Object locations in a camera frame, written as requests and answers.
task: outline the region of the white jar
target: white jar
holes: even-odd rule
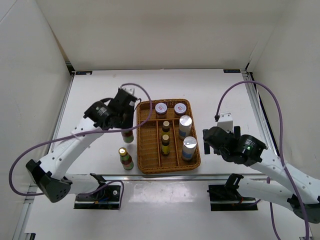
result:
[[[193,136],[188,136],[183,140],[182,159],[190,161],[195,154],[197,148],[197,140]]]
[[[185,139],[189,136],[192,126],[192,118],[188,115],[184,115],[179,119],[179,138]]]

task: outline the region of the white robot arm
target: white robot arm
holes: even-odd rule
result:
[[[293,186],[284,171],[280,158],[267,146],[251,135],[241,135],[240,127],[233,128],[230,112],[221,113],[217,126],[203,136],[215,154],[227,162],[243,164],[260,171],[280,185],[257,182],[238,174],[232,174],[225,184],[242,197],[254,197],[281,205],[303,218]],[[286,164],[304,203],[308,220],[320,223],[320,180],[315,179],[290,164]]]
[[[67,170],[91,143],[104,134],[102,131],[131,128],[136,101],[134,88],[119,88],[115,98],[97,101],[85,111],[71,132],[75,138],[62,141],[39,161],[31,159],[26,164],[32,180],[51,202],[58,202],[67,194],[90,193],[105,184],[102,177],[93,173],[68,174]]]

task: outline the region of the white tabletop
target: white tabletop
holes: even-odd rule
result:
[[[214,116],[221,95],[239,81],[243,81],[241,73],[224,73],[221,69],[114,70],[76,75],[58,136],[68,135],[92,103],[115,96],[121,84],[132,82],[142,85],[154,100],[185,98],[190,101],[201,165],[193,171],[178,174],[202,177],[206,174],[255,174],[257,172],[249,167],[223,161],[212,150],[210,155],[204,155],[203,141],[200,140],[203,129],[216,125]],[[135,95],[147,100],[137,88]],[[261,138],[244,85],[239,85],[226,96],[221,111],[232,113],[234,125],[241,126],[243,134]],[[120,134],[112,133],[96,140],[75,161],[69,172],[138,177],[142,173],[137,165],[131,171],[123,169],[118,155],[118,148],[122,146],[128,148],[137,163],[135,142],[124,144]],[[258,211],[211,212],[208,185],[206,180],[125,181],[121,210],[73,209],[74,195],[68,195],[57,203],[51,203],[45,196],[37,196],[25,231],[36,233],[35,240],[276,239],[269,203],[260,203]],[[284,207],[274,206],[274,211],[282,239],[304,236],[301,219]]]
[[[207,181],[126,181],[121,210],[73,209],[37,196],[26,232],[35,240],[276,240],[269,203],[258,211],[210,211]],[[304,236],[304,222],[274,205],[281,239]]]
[[[118,87],[124,83],[137,83],[144,87],[151,99],[187,99],[191,104],[196,135],[201,155],[201,165],[192,170],[174,172],[172,175],[222,175],[222,174],[255,174],[257,171],[222,160],[220,156],[204,154],[203,129],[216,126],[214,116],[218,102],[227,88],[243,81],[241,73],[224,73],[222,69],[190,70],[111,70],[93,71],[92,75],[76,75],[60,123],[58,137],[70,135],[70,131],[79,123],[84,112],[94,102],[102,98],[113,98]],[[145,94],[135,88],[135,95],[148,100]],[[244,84],[235,87],[224,99],[220,111],[231,112],[235,126],[241,126],[242,134],[250,134],[258,139],[261,135],[252,110],[247,89]],[[118,149],[126,147],[131,154],[135,167],[124,170]],[[102,175],[142,175],[137,167],[136,139],[125,144],[120,133],[107,133],[96,140],[91,148],[69,168],[72,174]]]

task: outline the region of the wicker tray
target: wicker tray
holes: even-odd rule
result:
[[[166,119],[156,119],[155,106],[158,103],[167,105]],[[199,147],[196,147],[194,157],[190,161],[181,158],[183,140],[179,138],[179,118],[175,117],[174,107],[177,103],[186,105],[186,115],[192,118],[190,136],[197,139],[191,106],[186,99],[163,99],[152,101],[152,115],[148,122],[137,129],[137,162],[138,168],[144,174],[160,174],[177,171],[188,171],[197,168],[200,163]],[[141,102],[137,107],[137,123],[141,123],[149,115],[149,101]],[[170,154],[163,156],[161,148],[161,128],[164,121],[170,123]]]

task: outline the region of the condiment bottle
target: condiment bottle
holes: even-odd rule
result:
[[[163,135],[170,136],[170,123],[168,121],[164,121],[163,124],[162,124],[161,137]]]
[[[164,156],[168,156],[170,153],[170,139],[168,135],[163,135],[161,138],[161,154]]]
[[[185,139],[189,136],[192,126],[192,118],[188,115],[184,115],[179,119],[179,138]]]
[[[158,103],[155,105],[155,116],[157,119],[165,119],[167,117],[167,110],[168,107],[163,102]]]
[[[121,147],[119,149],[120,161],[125,170],[131,170],[134,167],[134,162],[132,161],[132,157],[127,152],[125,147]]]
[[[187,106],[183,103],[177,103],[174,106],[174,115],[176,118],[181,118],[183,115],[186,115]]]
[[[194,157],[197,148],[197,140],[193,136],[187,136],[183,140],[182,156],[185,161],[190,161]]]
[[[121,135],[126,144],[132,143],[135,139],[133,131],[122,131]]]

